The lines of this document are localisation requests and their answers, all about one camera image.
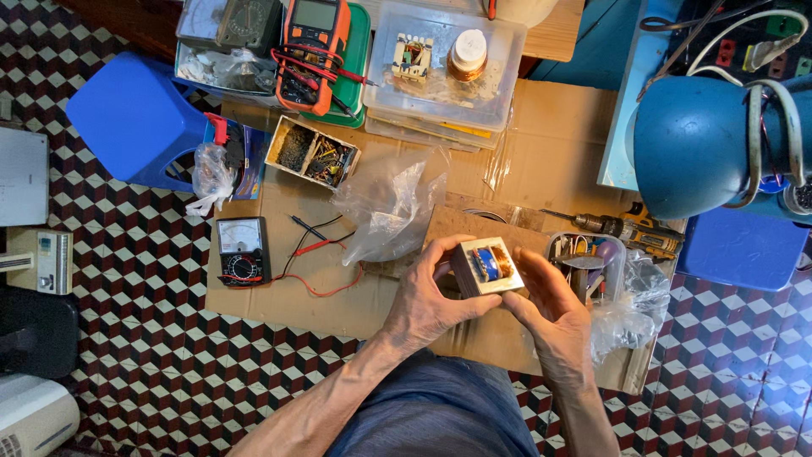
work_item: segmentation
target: blue jeans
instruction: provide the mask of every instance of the blue jeans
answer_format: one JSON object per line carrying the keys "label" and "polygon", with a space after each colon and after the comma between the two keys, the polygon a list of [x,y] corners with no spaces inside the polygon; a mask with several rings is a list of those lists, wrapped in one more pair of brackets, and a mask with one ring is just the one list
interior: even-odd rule
{"label": "blue jeans", "polygon": [[418,351],[364,400],[327,455],[533,455],[508,372]]}

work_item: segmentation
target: plastic bag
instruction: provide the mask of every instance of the plastic bag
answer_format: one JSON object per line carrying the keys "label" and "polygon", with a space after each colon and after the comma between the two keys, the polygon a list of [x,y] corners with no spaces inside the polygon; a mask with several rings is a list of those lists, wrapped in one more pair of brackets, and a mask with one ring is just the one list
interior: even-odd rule
{"label": "plastic bag", "polygon": [[671,282],[643,251],[626,251],[623,276],[624,292],[617,302],[593,302],[590,340],[596,366],[615,349],[637,349],[651,341],[671,301]]}
{"label": "plastic bag", "polygon": [[276,62],[259,59],[246,48],[232,49],[230,54],[224,54],[181,46],[178,62],[179,76],[186,80],[228,89],[265,90],[269,94],[276,88],[275,79],[269,78],[276,71]]}
{"label": "plastic bag", "polygon": [[212,204],[222,210],[222,202],[234,192],[237,171],[226,167],[223,156],[226,148],[214,143],[202,143],[195,150],[195,170],[192,188],[200,200],[186,205],[187,215],[206,217]]}
{"label": "plastic bag", "polygon": [[451,154],[440,146],[380,159],[350,176],[331,202],[358,227],[342,263],[398,259],[419,248],[444,202]]}

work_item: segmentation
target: white cable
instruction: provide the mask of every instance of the white cable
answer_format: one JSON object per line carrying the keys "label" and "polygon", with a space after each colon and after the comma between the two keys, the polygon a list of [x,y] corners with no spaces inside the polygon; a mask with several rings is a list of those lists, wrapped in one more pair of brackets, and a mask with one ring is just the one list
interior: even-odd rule
{"label": "white cable", "polygon": [[751,20],[756,20],[756,19],[759,19],[759,18],[762,18],[762,17],[772,16],[772,15],[789,16],[789,17],[792,17],[792,18],[798,20],[798,22],[801,23],[801,32],[798,33],[798,38],[799,39],[806,34],[806,30],[810,26],[810,22],[806,18],[806,16],[804,16],[801,13],[798,13],[796,11],[791,11],[791,10],[769,10],[769,11],[762,11],[760,13],[755,13],[753,15],[749,15],[749,16],[745,17],[744,19],[738,20],[737,22],[733,23],[730,27],[724,29],[719,35],[716,35],[716,37],[713,40],[711,40],[707,44],[707,46],[705,46],[705,48],[702,51],[700,51],[700,53],[697,55],[697,58],[693,61],[693,63],[691,63],[691,66],[688,68],[687,75],[688,76],[693,76],[694,74],[699,73],[701,71],[710,70],[712,72],[716,72],[717,74],[721,75],[722,77],[724,77],[724,79],[732,82],[733,84],[741,86],[742,85],[741,81],[739,81],[738,79],[731,76],[730,73],[724,71],[722,68],[715,67],[713,65],[708,65],[708,66],[705,66],[705,67],[697,68],[697,65],[705,57],[705,54],[707,54],[708,51],[711,50],[713,45],[715,45],[717,41],[721,40],[722,37],[727,35],[734,28],[736,28],[736,27],[738,27],[738,26],[740,26],[740,25],[742,25],[742,24],[744,24],[746,22],[750,22]]}
{"label": "white cable", "polygon": [[749,168],[749,182],[743,197],[735,203],[723,205],[726,208],[741,208],[749,205],[758,193],[762,174],[761,149],[761,115],[762,115],[762,85],[750,85],[749,104],[747,106],[747,165]]}
{"label": "white cable", "polygon": [[735,85],[737,85],[739,87],[744,85],[744,84],[742,84],[741,81],[736,79],[736,77],[734,77],[730,73],[724,71],[722,68],[716,67],[714,65],[706,65],[705,67],[699,67],[696,70],[694,70],[693,72],[688,73],[688,76],[693,76],[693,75],[695,75],[695,74],[697,74],[699,72],[704,72],[705,70],[707,70],[709,72],[717,73],[717,74],[721,75],[724,79],[732,82],[733,84],[735,84]]}
{"label": "white cable", "polygon": [[803,187],[806,184],[804,176],[804,151],[803,138],[801,137],[801,115],[798,113],[798,106],[795,104],[793,96],[784,85],[773,80],[757,80],[748,83],[748,86],[765,85],[775,92],[781,108],[784,110],[784,118],[787,123],[787,143],[789,145],[789,169],[792,175],[790,182],[796,187]]}

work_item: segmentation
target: blue plastic stool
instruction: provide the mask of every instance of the blue plastic stool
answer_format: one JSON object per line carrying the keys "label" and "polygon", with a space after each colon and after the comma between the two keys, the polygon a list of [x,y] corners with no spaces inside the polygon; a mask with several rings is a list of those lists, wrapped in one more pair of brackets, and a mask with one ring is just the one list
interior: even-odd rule
{"label": "blue plastic stool", "polygon": [[209,121],[178,92],[173,75],[168,65],[123,52],[68,101],[67,117],[115,179],[193,192],[166,168],[203,142]]}
{"label": "blue plastic stool", "polygon": [[688,220],[676,270],[775,292],[793,275],[809,232],[790,220],[716,208]]}

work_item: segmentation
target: yellow drill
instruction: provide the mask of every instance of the yellow drill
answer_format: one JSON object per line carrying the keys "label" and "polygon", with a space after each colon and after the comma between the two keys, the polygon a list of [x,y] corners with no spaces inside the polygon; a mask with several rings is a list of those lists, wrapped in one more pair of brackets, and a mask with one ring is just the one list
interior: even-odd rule
{"label": "yellow drill", "polygon": [[641,202],[632,204],[632,209],[620,217],[611,215],[594,215],[581,213],[564,214],[551,210],[542,210],[572,221],[579,229],[587,232],[602,233],[618,238],[627,247],[643,250],[655,258],[673,260],[682,250],[685,235],[663,226],[651,216]]}

